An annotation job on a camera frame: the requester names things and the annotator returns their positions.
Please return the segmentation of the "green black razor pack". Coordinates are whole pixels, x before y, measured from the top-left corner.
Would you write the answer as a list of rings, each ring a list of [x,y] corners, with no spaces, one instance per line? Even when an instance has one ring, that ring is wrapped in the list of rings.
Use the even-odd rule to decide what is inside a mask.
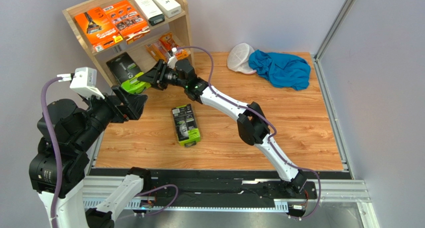
[[[140,94],[151,87],[150,83],[138,80],[144,72],[126,52],[110,59],[106,65],[128,93]]]
[[[171,109],[178,143],[191,147],[201,141],[201,134],[191,104]]]

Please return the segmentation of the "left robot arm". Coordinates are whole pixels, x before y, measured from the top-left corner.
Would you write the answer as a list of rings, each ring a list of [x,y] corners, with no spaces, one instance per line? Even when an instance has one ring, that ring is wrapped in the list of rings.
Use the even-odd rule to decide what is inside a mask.
[[[54,228],[112,228],[136,194],[152,186],[151,172],[132,167],[115,191],[100,205],[85,209],[82,189],[88,150],[111,123],[139,120],[148,96],[130,94],[116,85],[113,95],[83,98],[86,110],[71,99],[42,107],[37,127],[42,133],[38,153],[29,165],[37,191]]]

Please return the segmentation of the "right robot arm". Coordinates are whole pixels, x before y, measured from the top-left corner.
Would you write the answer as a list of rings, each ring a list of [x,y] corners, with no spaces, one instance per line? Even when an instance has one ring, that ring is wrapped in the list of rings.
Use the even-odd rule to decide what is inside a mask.
[[[282,151],[274,135],[276,129],[266,119],[259,104],[250,104],[233,99],[197,76],[187,59],[177,61],[170,68],[163,60],[144,73],[138,80],[151,87],[164,90],[168,85],[179,86],[192,100],[210,106],[229,116],[237,123],[239,137],[248,145],[258,148],[274,166],[281,180],[295,193],[302,193],[307,178]]]

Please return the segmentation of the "white razor box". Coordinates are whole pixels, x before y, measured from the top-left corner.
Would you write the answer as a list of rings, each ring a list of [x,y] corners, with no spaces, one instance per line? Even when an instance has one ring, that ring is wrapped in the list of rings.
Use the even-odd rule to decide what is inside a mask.
[[[172,18],[182,12],[181,5],[175,0],[153,0],[167,18]]]
[[[133,0],[144,17],[147,19],[149,25],[154,26],[165,22],[165,15],[154,3],[153,0]]]

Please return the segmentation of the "orange razor bag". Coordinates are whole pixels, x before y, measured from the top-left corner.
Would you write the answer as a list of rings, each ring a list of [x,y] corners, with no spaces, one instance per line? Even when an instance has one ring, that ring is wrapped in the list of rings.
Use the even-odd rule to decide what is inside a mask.
[[[154,58],[155,61],[164,60],[168,62],[169,54],[160,42],[154,42],[145,45],[146,51]]]
[[[178,45],[178,43],[173,39],[173,34],[171,32],[162,35],[159,38],[159,41],[163,48],[167,51],[168,55],[175,55],[178,60],[188,58],[189,54],[185,49],[180,49],[175,54],[172,52],[173,48],[178,48],[180,45]]]

